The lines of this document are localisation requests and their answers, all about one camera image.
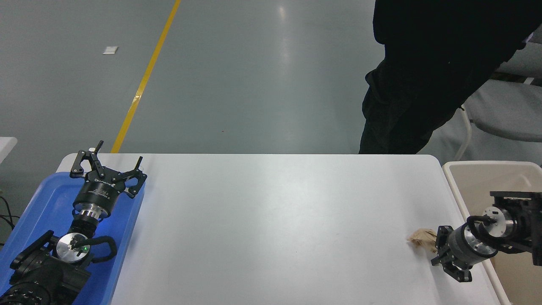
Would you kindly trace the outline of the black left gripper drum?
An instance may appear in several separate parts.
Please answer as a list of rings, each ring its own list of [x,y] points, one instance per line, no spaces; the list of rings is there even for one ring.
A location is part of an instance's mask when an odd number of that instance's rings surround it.
[[[101,216],[110,216],[120,194],[126,189],[126,178],[121,173],[103,168],[104,176],[96,170],[85,175],[85,182],[76,196],[73,207],[78,212],[89,207],[99,207]]]

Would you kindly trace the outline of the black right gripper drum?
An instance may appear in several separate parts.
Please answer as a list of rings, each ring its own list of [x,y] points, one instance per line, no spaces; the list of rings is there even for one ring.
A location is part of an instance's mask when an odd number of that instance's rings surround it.
[[[471,269],[488,259],[488,246],[474,237],[467,224],[451,232],[448,245],[454,257],[454,265],[458,268]]]

